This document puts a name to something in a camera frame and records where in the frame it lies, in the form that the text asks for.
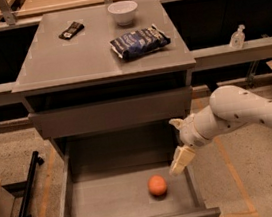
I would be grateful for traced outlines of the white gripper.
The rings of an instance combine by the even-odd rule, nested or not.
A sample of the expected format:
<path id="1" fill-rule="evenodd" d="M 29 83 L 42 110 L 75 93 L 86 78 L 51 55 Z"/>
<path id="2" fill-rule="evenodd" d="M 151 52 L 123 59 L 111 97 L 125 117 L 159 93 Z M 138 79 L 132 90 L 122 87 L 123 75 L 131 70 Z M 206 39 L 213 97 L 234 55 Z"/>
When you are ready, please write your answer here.
<path id="1" fill-rule="evenodd" d="M 208 145 L 211 139 L 204 134 L 206 122 L 205 117 L 200 114 L 190 114 L 185 119 L 173 118 L 169 124 L 179 131 L 179 138 L 184 144 L 184 146 L 178 146 L 175 149 L 170 165 L 169 174 L 177 176 L 194 159 L 196 151 L 193 148 Z"/>

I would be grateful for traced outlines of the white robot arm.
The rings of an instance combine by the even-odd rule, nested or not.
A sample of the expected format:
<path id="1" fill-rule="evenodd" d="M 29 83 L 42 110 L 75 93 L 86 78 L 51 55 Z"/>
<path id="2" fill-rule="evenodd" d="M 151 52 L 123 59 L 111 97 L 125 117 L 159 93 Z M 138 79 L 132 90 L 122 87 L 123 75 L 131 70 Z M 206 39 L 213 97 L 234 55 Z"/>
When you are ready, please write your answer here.
<path id="1" fill-rule="evenodd" d="M 231 133 L 246 123 L 272 129 L 272 100 L 238 86 L 221 86 L 209 97 L 209 104 L 185 119 L 169 121 L 179 131 L 182 145 L 175 149 L 169 173 L 177 176 L 196 156 L 196 149 L 208 145 L 217 135 Z"/>

